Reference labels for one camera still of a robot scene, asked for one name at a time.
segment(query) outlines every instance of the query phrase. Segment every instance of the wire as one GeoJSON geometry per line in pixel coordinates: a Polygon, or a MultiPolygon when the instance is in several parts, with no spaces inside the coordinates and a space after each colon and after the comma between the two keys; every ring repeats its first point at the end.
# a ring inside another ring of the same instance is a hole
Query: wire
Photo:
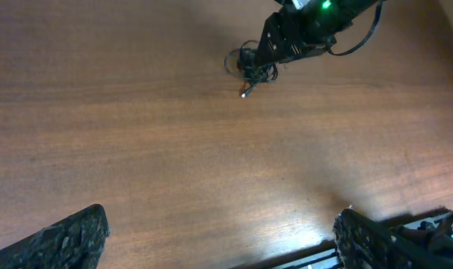
{"type": "Polygon", "coordinates": [[[247,42],[243,43],[243,45],[241,45],[240,49],[231,51],[225,58],[226,72],[235,77],[243,78],[245,81],[248,81],[248,83],[250,83],[250,87],[242,93],[242,98],[248,97],[251,91],[258,84],[271,83],[278,78],[278,68],[275,63],[266,64],[261,67],[255,67],[253,60],[256,49],[245,48],[245,46],[249,43],[258,43],[258,41],[248,40],[247,42]],[[236,53],[239,53],[237,64],[240,71],[233,72],[230,69],[229,60],[236,53]]]}
{"type": "Polygon", "coordinates": [[[327,44],[327,51],[329,54],[331,55],[334,55],[334,56],[345,56],[345,55],[349,55],[353,52],[355,52],[356,50],[358,50],[359,48],[361,48],[364,44],[366,44],[366,42],[368,42],[369,38],[373,35],[373,33],[375,32],[376,30],[376,26],[378,26],[378,22],[379,22],[379,19],[381,18],[381,10],[383,9],[383,2],[385,0],[380,0],[378,3],[377,3],[377,6],[376,6],[376,14],[375,14],[375,20],[373,21],[373,24],[371,25],[371,28],[369,29],[369,32],[368,34],[363,38],[363,40],[361,40],[361,42],[359,42],[356,46],[354,46],[353,48],[347,50],[346,52],[342,52],[342,53],[334,53],[332,50],[331,50],[331,37],[327,39],[326,41],[326,44],[327,44]]]}

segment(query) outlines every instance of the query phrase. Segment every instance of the green light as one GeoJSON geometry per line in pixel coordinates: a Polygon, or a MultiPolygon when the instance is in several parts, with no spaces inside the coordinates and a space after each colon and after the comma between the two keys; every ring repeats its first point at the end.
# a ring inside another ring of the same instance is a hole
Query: green light
{"type": "Polygon", "coordinates": [[[331,6],[331,1],[330,0],[326,0],[324,3],[323,3],[323,9],[327,9],[331,6]]]}

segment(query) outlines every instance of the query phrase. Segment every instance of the wooden surface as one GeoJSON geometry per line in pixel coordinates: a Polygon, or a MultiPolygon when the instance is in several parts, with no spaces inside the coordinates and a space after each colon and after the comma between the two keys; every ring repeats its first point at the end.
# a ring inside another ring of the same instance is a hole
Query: wooden surface
{"type": "Polygon", "coordinates": [[[277,8],[0,0],[0,248],[100,203],[99,268],[228,268],[329,238],[350,203],[376,220],[453,208],[436,2],[388,1],[364,49],[280,67],[242,100],[224,56],[277,8]]]}

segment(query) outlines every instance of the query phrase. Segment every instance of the wood grain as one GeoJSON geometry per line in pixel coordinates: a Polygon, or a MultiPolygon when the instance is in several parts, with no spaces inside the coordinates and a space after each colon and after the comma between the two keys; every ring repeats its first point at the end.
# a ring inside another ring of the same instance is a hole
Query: wood grain
{"type": "MultiPolygon", "coordinates": [[[[0,0],[0,248],[93,203],[100,268],[228,268],[453,208],[453,34],[388,1],[356,54],[280,68],[248,100],[224,56],[263,0],[0,0]]],[[[368,10],[336,51],[367,32],[368,10]]]]}

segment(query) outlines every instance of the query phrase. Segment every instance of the robotic hand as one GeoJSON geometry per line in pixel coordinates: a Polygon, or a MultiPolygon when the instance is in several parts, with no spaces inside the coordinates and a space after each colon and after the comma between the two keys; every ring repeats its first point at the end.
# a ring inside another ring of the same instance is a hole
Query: robotic hand
{"type": "Polygon", "coordinates": [[[276,62],[280,64],[322,55],[335,56],[355,52],[373,35],[379,22],[385,0],[275,0],[282,5],[265,22],[262,38],[256,49],[247,48],[248,40],[240,49],[225,58],[229,74],[241,76],[250,83],[241,95],[246,98],[259,83],[272,82],[278,76],[276,62]],[[353,25],[352,20],[377,2],[375,20],[369,33],[355,47],[343,53],[334,53],[334,35],[353,25]],[[238,72],[230,68],[233,55],[238,57],[238,72]]]}

